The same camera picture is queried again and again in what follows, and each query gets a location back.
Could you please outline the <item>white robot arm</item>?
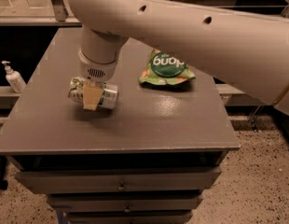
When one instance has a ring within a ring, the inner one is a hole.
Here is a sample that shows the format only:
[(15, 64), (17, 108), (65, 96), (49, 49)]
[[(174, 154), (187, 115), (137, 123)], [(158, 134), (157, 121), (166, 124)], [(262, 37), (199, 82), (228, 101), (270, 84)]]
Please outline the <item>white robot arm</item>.
[(82, 24), (80, 72), (110, 79), (128, 38), (289, 116), (289, 19), (166, 0), (68, 0)]

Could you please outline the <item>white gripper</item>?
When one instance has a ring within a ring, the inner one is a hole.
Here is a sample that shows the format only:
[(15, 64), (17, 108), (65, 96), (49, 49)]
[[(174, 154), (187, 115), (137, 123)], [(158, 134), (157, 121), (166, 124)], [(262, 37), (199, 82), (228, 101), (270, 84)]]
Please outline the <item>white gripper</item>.
[[(118, 60), (116, 49), (80, 49), (78, 52), (79, 72), (86, 79), (105, 82), (115, 73)], [(83, 85), (83, 108), (95, 110), (103, 95), (103, 88), (94, 82)]]

